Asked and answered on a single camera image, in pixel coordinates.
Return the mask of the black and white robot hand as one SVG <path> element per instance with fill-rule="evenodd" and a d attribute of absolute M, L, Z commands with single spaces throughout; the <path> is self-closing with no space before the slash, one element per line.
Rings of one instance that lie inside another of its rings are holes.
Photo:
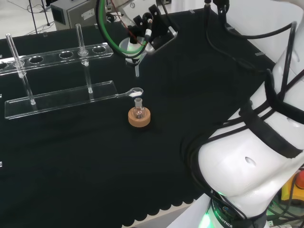
<path fill-rule="evenodd" d="M 162 15 L 155 0 L 132 0 L 123 7 L 124 15 L 133 23 L 128 25 L 128 51 L 143 48 L 152 55 L 172 42 L 178 28 L 168 16 Z"/>

